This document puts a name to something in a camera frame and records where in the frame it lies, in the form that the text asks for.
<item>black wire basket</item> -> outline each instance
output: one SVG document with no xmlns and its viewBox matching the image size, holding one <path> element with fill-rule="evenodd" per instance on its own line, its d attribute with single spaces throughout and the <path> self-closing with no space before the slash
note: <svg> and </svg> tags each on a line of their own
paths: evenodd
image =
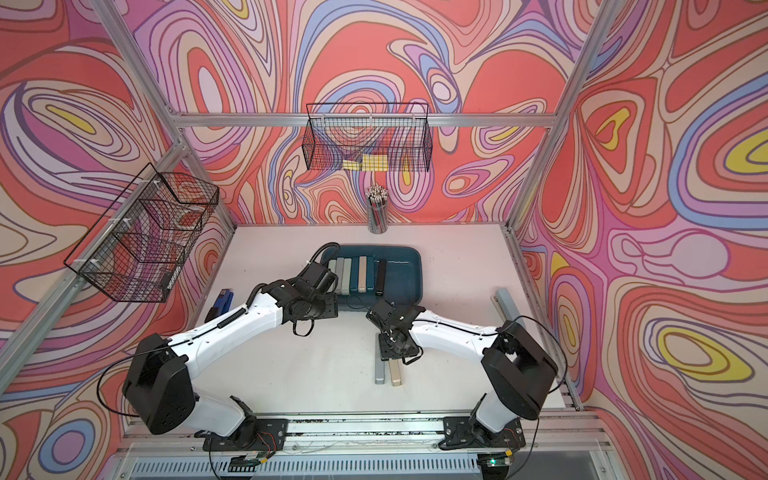
<svg viewBox="0 0 768 480">
<path fill-rule="evenodd" d="M 165 302 L 218 203 L 215 185 L 187 174 L 155 171 L 136 200 L 111 220 L 93 252 L 69 261 L 99 221 L 75 245 L 65 265 L 116 302 Z"/>
<path fill-rule="evenodd" d="M 429 171 L 426 103 L 315 103 L 306 110 L 307 170 Z"/>
</svg>

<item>psychedelic wallpaper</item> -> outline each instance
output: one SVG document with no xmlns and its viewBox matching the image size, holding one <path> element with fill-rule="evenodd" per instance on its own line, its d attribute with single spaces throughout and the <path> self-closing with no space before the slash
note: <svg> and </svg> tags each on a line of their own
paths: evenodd
<svg viewBox="0 0 768 480">
<path fill-rule="evenodd" d="M 597 9 L 584 0 L 118 4 L 173 108 L 214 113 L 304 112 L 361 95 L 422 99 L 443 113 L 533 100 L 552 112 Z"/>
<path fill-rule="evenodd" d="M 169 148 L 147 99 L 81 0 L 0 1 L 0 348 L 125 184 Z M 207 225 L 165 304 L 81 292 L 0 396 L 0 478 L 94 478 L 123 422 L 95 376 L 148 333 L 187 328 L 224 247 Z M 114 405 L 125 369 L 104 392 Z"/>
<path fill-rule="evenodd" d="M 630 0 L 515 231 L 630 476 L 768 478 L 768 2 Z"/>
<path fill-rule="evenodd" d="M 302 128 L 191 127 L 187 138 L 233 219 L 249 223 L 365 223 L 364 193 L 389 190 L 392 222 L 501 222 L 543 128 L 460 127 L 453 152 L 435 145 L 429 172 L 307 171 Z"/>
<path fill-rule="evenodd" d="M 425 101 L 432 112 L 552 112 L 590 2 L 151 0 L 120 3 L 179 112 L 304 112 L 318 101 Z M 373 181 L 393 222 L 504 221 L 543 129 L 433 129 L 420 174 L 306 172 L 301 128 L 187 137 L 238 223 L 360 223 Z"/>
</svg>

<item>white table surface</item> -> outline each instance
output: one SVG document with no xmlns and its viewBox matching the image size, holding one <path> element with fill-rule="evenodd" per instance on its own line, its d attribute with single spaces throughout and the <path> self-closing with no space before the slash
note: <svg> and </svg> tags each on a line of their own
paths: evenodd
<svg viewBox="0 0 768 480">
<path fill-rule="evenodd" d="M 530 314 L 499 225 L 394 226 L 381 235 L 366 227 L 240 227 L 205 302 L 202 318 L 219 291 L 235 292 L 233 307 L 257 283 L 295 276 L 323 243 L 368 243 L 416 248 L 422 256 L 421 306 L 439 315 L 483 326 L 502 319 L 490 300 L 506 287 L 523 314 Z M 535 324 L 527 325 L 540 340 Z M 300 333 L 309 323 L 300 323 Z M 470 410 L 492 391 L 479 362 L 434 349 L 409 366 L 400 364 L 402 386 L 373 378 L 378 331 L 361 312 L 317 320 L 307 338 L 289 323 L 226 354 L 194 380 L 218 396 L 235 395 L 258 413 L 414 412 Z M 555 392 L 545 408 L 562 408 Z"/>
</svg>

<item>teal tray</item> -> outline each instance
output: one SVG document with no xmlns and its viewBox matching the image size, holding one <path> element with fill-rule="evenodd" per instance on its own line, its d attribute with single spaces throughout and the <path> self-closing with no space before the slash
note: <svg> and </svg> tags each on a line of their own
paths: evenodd
<svg viewBox="0 0 768 480">
<path fill-rule="evenodd" d="M 422 301 L 422 257 L 416 249 L 389 245 L 342 245 L 338 253 L 331 255 L 332 252 L 328 249 L 320 257 L 321 263 L 335 258 L 368 257 L 370 261 L 372 257 L 374 260 L 373 278 L 366 278 L 366 292 L 339 295 L 339 310 L 349 312 L 363 310 L 363 306 L 370 308 L 380 298 L 398 305 L 415 305 Z M 382 258 L 387 260 L 384 296 L 376 296 L 374 284 Z"/>
</svg>

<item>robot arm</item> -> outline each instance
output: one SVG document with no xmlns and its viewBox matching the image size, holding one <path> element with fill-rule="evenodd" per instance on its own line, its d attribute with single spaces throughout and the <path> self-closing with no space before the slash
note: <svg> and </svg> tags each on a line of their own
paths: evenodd
<svg viewBox="0 0 768 480">
<path fill-rule="evenodd" d="M 519 416 L 538 418 L 558 368 L 523 325 L 512 321 L 498 328 L 471 325 L 420 306 L 397 307 L 384 300 L 367 318 L 382 332 L 379 344 L 385 359 L 402 359 L 407 365 L 413 359 L 406 362 L 406 358 L 434 348 L 480 362 L 493 392 L 483 396 L 471 421 L 489 433 L 500 432 Z"/>
<path fill-rule="evenodd" d="M 326 244 L 313 257 L 330 245 Z M 262 284 L 248 300 L 205 325 L 168 339 L 153 334 L 139 342 L 123 395 L 155 435 L 178 426 L 233 434 L 246 445 L 255 417 L 236 397 L 219 399 L 193 389 L 192 379 L 235 347 L 286 322 L 338 316 L 338 277 L 311 260 L 289 280 Z"/>
</svg>

